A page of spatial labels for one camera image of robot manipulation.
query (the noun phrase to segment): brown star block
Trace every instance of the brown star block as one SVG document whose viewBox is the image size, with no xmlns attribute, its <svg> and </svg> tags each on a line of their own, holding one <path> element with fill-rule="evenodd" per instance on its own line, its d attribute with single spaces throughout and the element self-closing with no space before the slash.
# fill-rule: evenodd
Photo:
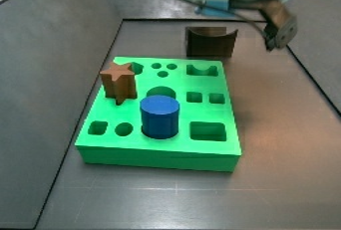
<svg viewBox="0 0 341 230">
<path fill-rule="evenodd" d="M 106 98 L 117 99 L 118 106 L 126 99 L 138 97 L 133 64 L 118 65 L 111 63 L 110 68 L 101 72 L 101 76 Z"/>
</svg>

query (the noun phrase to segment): dark brown arch block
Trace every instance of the dark brown arch block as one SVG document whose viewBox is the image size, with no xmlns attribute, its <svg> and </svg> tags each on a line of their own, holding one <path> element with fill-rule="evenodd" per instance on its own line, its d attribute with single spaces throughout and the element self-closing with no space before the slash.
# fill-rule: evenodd
<svg viewBox="0 0 341 230">
<path fill-rule="evenodd" d="M 237 34 L 228 34 L 226 27 L 186 27 L 186 55 L 230 58 Z"/>
</svg>

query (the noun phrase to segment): circular hole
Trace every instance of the circular hole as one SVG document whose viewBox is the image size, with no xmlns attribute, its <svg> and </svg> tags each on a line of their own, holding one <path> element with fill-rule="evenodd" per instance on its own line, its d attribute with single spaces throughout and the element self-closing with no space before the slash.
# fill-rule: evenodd
<svg viewBox="0 0 341 230">
<path fill-rule="evenodd" d="M 129 122 L 122 122 L 115 128 L 115 133 L 118 136 L 127 136 L 133 133 L 133 131 L 134 126 Z"/>
<path fill-rule="evenodd" d="M 168 65 L 168 68 L 169 68 L 170 70 L 176 70 L 176 69 L 177 69 L 177 65 L 176 65 L 176 64 L 169 64 L 169 65 Z"/>
<path fill-rule="evenodd" d="M 155 87 L 150 89 L 147 92 L 147 97 L 155 96 L 155 95 L 168 96 L 176 99 L 176 91 L 169 87 Z"/>
<path fill-rule="evenodd" d="M 161 72 L 158 72 L 158 76 L 165 78 L 169 76 L 169 73 L 166 71 L 161 71 Z"/>
<path fill-rule="evenodd" d="M 162 64 L 161 64 L 161 63 L 154 63 L 154 64 L 153 64 L 153 68 L 154 68 L 154 69 L 159 69 L 161 67 L 162 67 Z"/>
</svg>

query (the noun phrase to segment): hole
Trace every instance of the hole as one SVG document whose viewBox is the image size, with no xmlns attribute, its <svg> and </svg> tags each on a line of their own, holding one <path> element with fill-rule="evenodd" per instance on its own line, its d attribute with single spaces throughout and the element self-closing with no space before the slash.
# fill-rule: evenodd
<svg viewBox="0 0 341 230">
<path fill-rule="evenodd" d="M 186 101 L 190 103 L 202 103 L 202 93 L 188 92 L 186 93 Z"/>
<path fill-rule="evenodd" d="M 157 95 L 168 96 L 176 99 L 176 91 L 169 87 L 155 87 L 151 90 L 149 90 L 147 97 Z"/>
<path fill-rule="evenodd" d="M 158 72 L 158 76 L 165 78 L 169 76 L 169 73 L 166 71 L 161 71 L 161 72 Z"/>
<path fill-rule="evenodd" d="M 177 65 L 176 65 L 176 64 L 169 64 L 169 65 L 168 65 L 168 68 L 169 68 L 170 70 L 176 70 L 176 69 L 177 69 Z"/>
<path fill-rule="evenodd" d="M 129 122 L 122 122 L 115 128 L 115 133 L 118 136 L 127 136 L 133 133 L 133 131 L 134 126 Z"/>
<path fill-rule="evenodd" d="M 153 68 L 154 68 L 154 69 L 159 69 L 161 67 L 162 67 L 162 64 L 161 64 L 161 63 L 154 63 L 154 64 L 153 64 Z"/>
<path fill-rule="evenodd" d="M 209 94 L 209 102 L 212 104 L 225 104 L 225 96 L 224 94 Z"/>
<path fill-rule="evenodd" d="M 138 64 L 138 63 L 135 63 L 135 62 L 133 62 L 133 66 L 134 66 L 134 73 L 135 73 L 135 75 L 139 75 L 143 72 L 143 70 L 145 70 L 145 66 Z"/>
<path fill-rule="evenodd" d="M 217 66 L 210 66 L 208 69 L 200 70 L 194 65 L 188 65 L 186 73 L 193 76 L 218 76 L 218 68 Z"/>
<path fill-rule="evenodd" d="M 105 121 L 94 121 L 91 123 L 89 134 L 91 135 L 103 135 L 107 130 L 109 123 Z"/>
<path fill-rule="evenodd" d="M 226 141 L 225 124 L 221 122 L 192 122 L 189 128 L 192 139 Z"/>
</svg>

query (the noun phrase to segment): gray table surface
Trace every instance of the gray table surface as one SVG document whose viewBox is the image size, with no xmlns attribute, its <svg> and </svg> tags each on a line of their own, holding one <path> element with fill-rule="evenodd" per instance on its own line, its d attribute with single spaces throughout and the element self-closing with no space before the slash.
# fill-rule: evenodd
<svg viewBox="0 0 341 230">
<path fill-rule="evenodd" d="M 341 113 L 340 0 L 293 0 L 288 6 L 299 18 L 291 48 Z"/>
<path fill-rule="evenodd" d="M 85 164 L 71 145 L 39 229 L 341 227 L 340 116 L 287 50 L 266 53 L 242 23 L 126 21 L 107 61 L 185 58 L 185 26 L 217 25 L 240 29 L 225 62 L 236 171 Z"/>
</svg>

